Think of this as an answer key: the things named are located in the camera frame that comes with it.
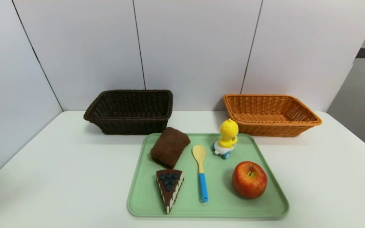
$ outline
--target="apple stem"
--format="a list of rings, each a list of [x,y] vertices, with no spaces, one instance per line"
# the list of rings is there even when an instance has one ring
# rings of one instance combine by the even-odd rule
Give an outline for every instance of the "apple stem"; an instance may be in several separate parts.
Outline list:
[[[250,174],[249,174],[249,176],[251,176],[251,175],[252,175],[252,172],[253,172],[253,166],[252,166],[252,168],[250,169]]]

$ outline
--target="dark brown wicker basket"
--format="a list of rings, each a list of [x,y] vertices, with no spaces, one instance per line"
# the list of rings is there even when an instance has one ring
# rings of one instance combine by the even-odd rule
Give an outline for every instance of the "dark brown wicker basket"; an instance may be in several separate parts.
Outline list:
[[[84,119],[107,135],[148,135],[163,132],[172,109],[168,90],[112,90],[94,100]]]

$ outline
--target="yellow duck toy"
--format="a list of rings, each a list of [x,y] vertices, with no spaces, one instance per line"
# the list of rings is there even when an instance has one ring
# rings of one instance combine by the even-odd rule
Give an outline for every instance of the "yellow duck toy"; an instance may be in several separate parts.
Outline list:
[[[222,136],[212,145],[212,150],[215,150],[215,154],[221,155],[223,159],[227,159],[236,146],[239,126],[235,121],[228,119],[222,123],[219,131]]]

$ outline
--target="brown towel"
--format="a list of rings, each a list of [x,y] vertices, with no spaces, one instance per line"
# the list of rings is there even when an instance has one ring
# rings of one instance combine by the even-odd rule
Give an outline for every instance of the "brown towel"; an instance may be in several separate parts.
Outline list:
[[[174,169],[181,153],[190,142],[187,134],[168,127],[150,150],[150,154],[155,162],[168,169]]]

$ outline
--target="chocolate cake slice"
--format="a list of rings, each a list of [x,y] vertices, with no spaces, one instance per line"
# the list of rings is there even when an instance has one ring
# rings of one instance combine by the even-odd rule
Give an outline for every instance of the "chocolate cake slice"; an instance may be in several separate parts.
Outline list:
[[[156,172],[156,181],[163,199],[165,212],[170,214],[184,181],[183,172],[180,170],[158,170]]]

